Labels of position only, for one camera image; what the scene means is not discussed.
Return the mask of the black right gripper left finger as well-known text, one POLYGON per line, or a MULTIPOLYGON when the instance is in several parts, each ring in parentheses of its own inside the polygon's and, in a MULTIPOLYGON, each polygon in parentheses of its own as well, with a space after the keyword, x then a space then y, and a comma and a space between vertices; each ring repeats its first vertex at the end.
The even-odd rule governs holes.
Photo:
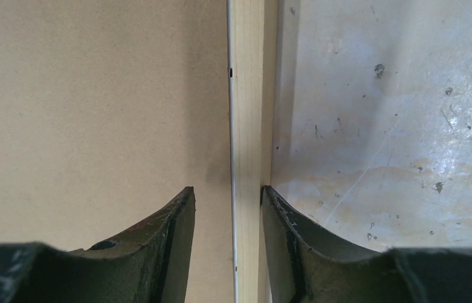
POLYGON ((184 302, 195 194, 168 204, 89 249, 0 243, 0 302, 184 302))

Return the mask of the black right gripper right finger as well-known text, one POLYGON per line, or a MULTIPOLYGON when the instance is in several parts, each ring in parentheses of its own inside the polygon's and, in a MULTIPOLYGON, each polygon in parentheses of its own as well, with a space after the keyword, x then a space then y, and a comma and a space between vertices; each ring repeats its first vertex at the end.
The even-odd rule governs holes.
POLYGON ((354 244, 262 189, 274 302, 472 302, 472 248, 394 248, 354 244))

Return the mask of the brown cardboard backing board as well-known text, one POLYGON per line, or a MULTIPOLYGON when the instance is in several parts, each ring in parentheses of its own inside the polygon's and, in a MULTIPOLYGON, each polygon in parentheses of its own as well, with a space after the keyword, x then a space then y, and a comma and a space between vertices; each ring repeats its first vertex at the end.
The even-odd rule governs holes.
POLYGON ((0 242, 89 248, 182 188, 187 302, 234 300, 225 1, 0 1, 0 242))

